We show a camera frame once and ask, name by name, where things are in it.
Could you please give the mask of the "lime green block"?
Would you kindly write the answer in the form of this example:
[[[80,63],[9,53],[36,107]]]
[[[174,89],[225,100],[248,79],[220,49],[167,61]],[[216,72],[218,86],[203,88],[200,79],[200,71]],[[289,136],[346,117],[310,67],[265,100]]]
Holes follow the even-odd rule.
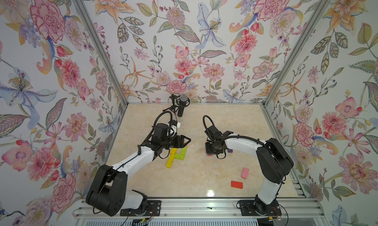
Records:
[[[180,155],[185,156],[187,151],[187,147],[181,149]]]
[[[178,159],[178,160],[184,160],[185,159],[185,154],[175,153],[174,158]]]

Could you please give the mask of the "long yellow block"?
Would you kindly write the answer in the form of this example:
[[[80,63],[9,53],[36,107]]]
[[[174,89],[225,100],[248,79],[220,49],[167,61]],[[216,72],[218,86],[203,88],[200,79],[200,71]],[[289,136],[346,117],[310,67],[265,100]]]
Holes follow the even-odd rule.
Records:
[[[166,167],[167,168],[171,168],[172,167],[174,159],[175,159],[175,154],[170,154],[169,158],[167,160],[167,163],[166,163]]]

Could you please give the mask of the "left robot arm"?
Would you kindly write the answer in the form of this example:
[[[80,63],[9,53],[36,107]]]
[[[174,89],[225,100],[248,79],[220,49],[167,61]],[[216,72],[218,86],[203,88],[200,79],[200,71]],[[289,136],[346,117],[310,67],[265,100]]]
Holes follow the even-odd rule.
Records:
[[[178,125],[158,123],[137,146],[134,154],[113,166],[102,165],[86,196],[86,204],[93,208],[93,213],[115,216],[127,210],[129,213],[143,214],[148,207],[148,197],[137,190],[128,192],[129,178],[159,157],[163,150],[185,148],[191,142],[189,137],[179,135],[177,130]]]

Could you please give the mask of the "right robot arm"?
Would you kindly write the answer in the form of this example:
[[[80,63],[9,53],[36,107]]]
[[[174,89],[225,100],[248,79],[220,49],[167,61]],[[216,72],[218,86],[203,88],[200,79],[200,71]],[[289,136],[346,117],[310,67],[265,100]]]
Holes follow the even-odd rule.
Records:
[[[205,134],[208,136],[206,153],[209,155],[225,154],[230,149],[253,155],[258,159],[264,181],[255,197],[255,203],[261,207],[271,207],[286,176],[294,167],[293,160],[281,143],[275,138],[263,141],[236,135],[230,131],[222,133],[214,125],[206,128]]]

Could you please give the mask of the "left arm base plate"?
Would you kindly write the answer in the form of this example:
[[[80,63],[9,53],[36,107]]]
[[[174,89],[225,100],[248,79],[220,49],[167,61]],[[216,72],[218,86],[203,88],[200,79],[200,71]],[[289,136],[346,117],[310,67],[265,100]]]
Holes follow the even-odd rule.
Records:
[[[155,217],[160,216],[161,200],[147,200],[138,209],[121,209],[120,216]]]

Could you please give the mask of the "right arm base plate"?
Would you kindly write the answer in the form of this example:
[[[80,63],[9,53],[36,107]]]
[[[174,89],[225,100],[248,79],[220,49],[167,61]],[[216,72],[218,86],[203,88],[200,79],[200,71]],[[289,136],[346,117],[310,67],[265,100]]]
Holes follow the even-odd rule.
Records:
[[[277,200],[274,200],[270,204],[265,204],[260,200],[240,200],[236,203],[236,207],[241,211],[242,216],[282,216]]]

